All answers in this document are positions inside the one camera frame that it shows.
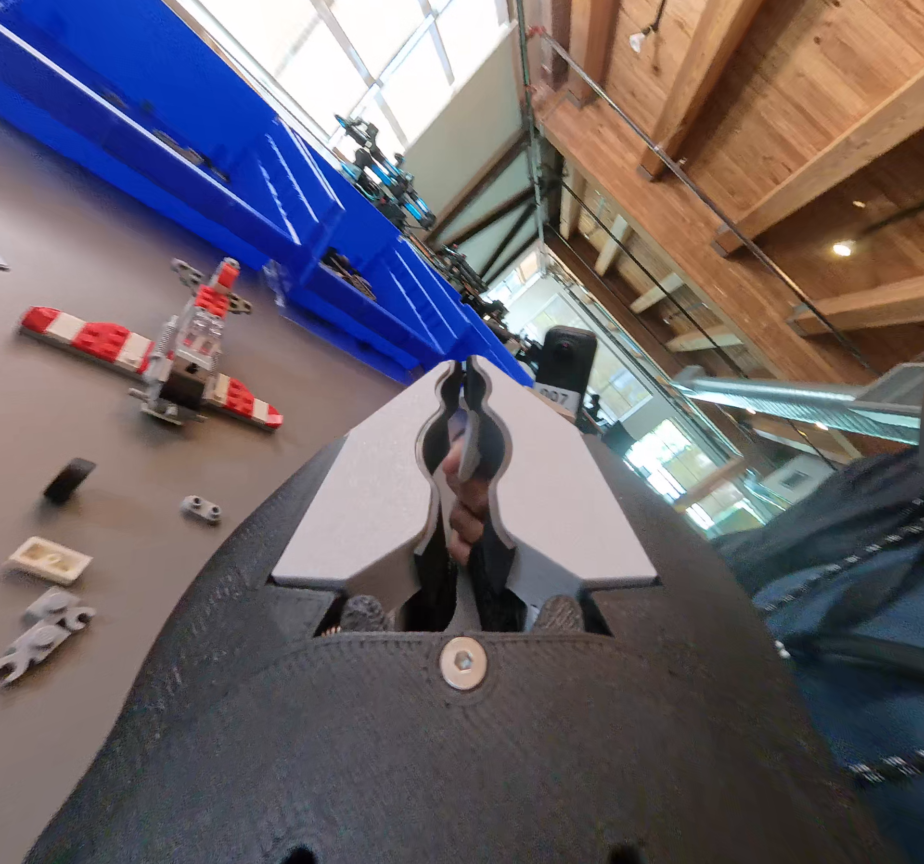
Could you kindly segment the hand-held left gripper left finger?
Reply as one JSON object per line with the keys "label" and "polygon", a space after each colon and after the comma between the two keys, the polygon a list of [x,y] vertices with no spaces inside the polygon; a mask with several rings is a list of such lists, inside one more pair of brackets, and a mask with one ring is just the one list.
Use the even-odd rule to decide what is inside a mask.
{"label": "hand-held left gripper left finger", "polygon": [[408,627],[449,625],[457,569],[437,475],[462,386],[462,364],[441,363],[348,433],[271,570],[275,584],[368,595]]}

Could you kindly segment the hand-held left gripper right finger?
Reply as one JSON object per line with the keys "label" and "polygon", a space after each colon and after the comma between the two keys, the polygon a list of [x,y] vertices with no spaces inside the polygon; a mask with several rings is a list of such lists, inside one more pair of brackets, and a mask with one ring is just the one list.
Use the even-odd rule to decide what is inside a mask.
{"label": "hand-held left gripper right finger", "polygon": [[532,627],[555,596],[658,582],[584,436],[487,359],[479,472],[491,479],[480,542],[486,585],[510,593]]}

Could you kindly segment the person's right forearm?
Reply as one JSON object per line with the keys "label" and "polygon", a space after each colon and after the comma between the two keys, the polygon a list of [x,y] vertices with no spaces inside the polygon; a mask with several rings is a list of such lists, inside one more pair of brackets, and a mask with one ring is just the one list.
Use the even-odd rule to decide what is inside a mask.
{"label": "person's right forearm", "polygon": [[922,520],[918,447],[862,458],[826,478],[768,524],[712,547],[749,594],[792,573],[833,564]]}

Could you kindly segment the person's right hand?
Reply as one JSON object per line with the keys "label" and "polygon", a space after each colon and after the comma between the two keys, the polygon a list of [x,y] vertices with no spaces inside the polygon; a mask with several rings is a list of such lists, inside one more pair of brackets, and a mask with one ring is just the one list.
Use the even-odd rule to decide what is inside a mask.
{"label": "person's right hand", "polygon": [[459,477],[464,441],[464,432],[458,431],[441,465],[453,496],[448,515],[447,552],[461,568],[468,567],[472,551],[483,536],[485,521],[490,515],[491,488],[491,479],[479,472],[468,479]]}

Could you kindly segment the empty blue storage bin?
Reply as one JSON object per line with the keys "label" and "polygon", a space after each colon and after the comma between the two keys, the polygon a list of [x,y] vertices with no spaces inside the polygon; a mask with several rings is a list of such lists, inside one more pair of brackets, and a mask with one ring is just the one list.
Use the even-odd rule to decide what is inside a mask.
{"label": "empty blue storage bin", "polygon": [[420,289],[411,304],[432,334],[443,360],[464,361],[480,355],[521,385],[534,385],[533,377],[475,309],[463,303],[456,290],[409,243],[400,242],[397,257]]}

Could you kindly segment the blue bin with dark pile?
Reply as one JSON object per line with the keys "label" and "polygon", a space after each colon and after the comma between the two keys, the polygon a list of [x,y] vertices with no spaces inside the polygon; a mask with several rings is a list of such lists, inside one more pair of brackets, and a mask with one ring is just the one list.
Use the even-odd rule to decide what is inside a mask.
{"label": "blue bin with dark pile", "polygon": [[[405,373],[418,368],[428,371],[444,361],[411,304],[420,289],[397,257],[401,241],[409,243],[380,212],[362,201],[347,208],[319,247],[284,266],[289,279],[287,301],[292,307],[338,329],[342,347],[383,373],[398,372],[399,380]],[[358,268],[377,302],[322,265],[321,258],[330,247]]]}

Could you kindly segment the red white toy brick airplane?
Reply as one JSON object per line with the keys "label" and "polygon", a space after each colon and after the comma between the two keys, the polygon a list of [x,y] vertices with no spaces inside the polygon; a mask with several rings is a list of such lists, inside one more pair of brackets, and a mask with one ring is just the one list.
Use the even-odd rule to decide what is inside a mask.
{"label": "red white toy brick airplane", "polygon": [[227,318],[252,311],[234,290],[239,262],[225,257],[206,274],[174,258],[171,269],[191,295],[156,339],[43,306],[25,311],[19,331],[130,376],[138,385],[129,393],[141,401],[143,413],[156,419],[183,427],[214,410],[263,431],[281,429],[283,415],[274,406],[221,371]]}

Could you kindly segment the background robot arms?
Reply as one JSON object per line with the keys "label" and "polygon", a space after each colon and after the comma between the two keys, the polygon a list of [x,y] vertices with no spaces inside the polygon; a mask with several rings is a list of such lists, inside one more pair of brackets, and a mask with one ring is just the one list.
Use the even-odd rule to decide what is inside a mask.
{"label": "background robot arms", "polygon": [[436,217],[414,186],[405,168],[405,156],[389,159],[377,142],[378,128],[361,118],[335,116],[341,131],[356,144],[352,158],[336,152],[341,171],[354,188],[401,234],[408,226],[424,232],[433,228]]}

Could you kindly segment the black toy tyre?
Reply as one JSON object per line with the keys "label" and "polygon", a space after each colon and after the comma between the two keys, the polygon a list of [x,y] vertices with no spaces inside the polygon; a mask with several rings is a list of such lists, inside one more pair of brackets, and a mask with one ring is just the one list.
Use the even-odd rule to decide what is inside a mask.
{"label": "black toy tyre", "polygon": [[75,457],[69,460],[44,488],[42,492],[43,499],[52,504],[68,502],[96,467],[95,462],[83,457]]}

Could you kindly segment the white flat brick plate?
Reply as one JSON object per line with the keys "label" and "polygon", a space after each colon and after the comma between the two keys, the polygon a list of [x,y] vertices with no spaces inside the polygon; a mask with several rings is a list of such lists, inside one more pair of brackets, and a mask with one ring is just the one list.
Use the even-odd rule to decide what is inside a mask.
{"label": "white flat brick plate", "polygon": [[81,577],[91,562],[91,556],[33,536],[6,559],[4,568],[54,585],[69,587]]}

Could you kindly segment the grey clip brick plate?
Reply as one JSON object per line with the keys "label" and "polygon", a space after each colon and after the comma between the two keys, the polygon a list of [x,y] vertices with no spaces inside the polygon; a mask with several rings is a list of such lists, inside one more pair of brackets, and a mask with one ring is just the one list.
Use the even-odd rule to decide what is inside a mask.
{"label": "grey clip brick plate", "polygon": [[26,623],[57,625],[69,633],[82,630],[96,616],[96,611],[69,591],[52,587],[42,593],[26,610]]}
{"label": "grey clip brick plate", "polygon": [[32,665],[48,658],[71,635],[61,623],[41,620],[23,632],[1,656],[1,686],[16,682]]}

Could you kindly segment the person's blue garment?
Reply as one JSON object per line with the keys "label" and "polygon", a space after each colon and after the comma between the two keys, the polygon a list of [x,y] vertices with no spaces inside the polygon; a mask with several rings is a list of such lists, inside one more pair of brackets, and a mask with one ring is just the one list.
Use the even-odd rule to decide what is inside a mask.
{"label": "person's blue garment", "polygon": [[922,542],[792,573],[753,601],[837,766],[902,858],[922,862]]}

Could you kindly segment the scattered small brick pieces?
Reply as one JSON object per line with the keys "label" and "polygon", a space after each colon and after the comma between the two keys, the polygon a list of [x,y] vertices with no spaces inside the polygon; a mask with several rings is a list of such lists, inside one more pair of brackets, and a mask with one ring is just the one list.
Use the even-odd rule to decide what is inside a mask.
{"label": "scattered small brick pieces", "polygon": [[128,118],[141,125],[151,133],[159,142],[168,146],[184,160],[204,171],[215,180],[229,185],[231,177],[225,168],[217,165],[209,154],[193,144],[190,137],[179,132],[171,126],[158,112],[154,103],[148,99],[133,100],[123,92],[107,86],[99,87],[96,91],[103,100],[119,110]]}

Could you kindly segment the large blue storage bin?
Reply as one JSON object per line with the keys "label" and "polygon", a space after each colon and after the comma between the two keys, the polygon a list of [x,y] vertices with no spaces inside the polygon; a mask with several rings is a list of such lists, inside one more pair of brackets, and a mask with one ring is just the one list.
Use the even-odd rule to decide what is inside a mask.
{"label": "large blue storage bin", "polygon": [[[231,183],[102,86],[152,101]],[[2,0],[2,115],[251,266],[299,260],[346,213],[310,149],[163,0]]]}

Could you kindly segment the metal ventilation duct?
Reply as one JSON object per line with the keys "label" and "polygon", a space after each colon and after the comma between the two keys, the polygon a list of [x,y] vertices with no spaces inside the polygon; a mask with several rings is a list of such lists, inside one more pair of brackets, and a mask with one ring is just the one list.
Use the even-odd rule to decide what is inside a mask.
{"label": "metal ventilation duct", "polygon": [[923,364],[906,362],[865,386],[787,383],[779,380],[710,377],[697,366],[677,374],[672,385],[687,398],[751,409],[838,431],[916,445],[923,404]]}

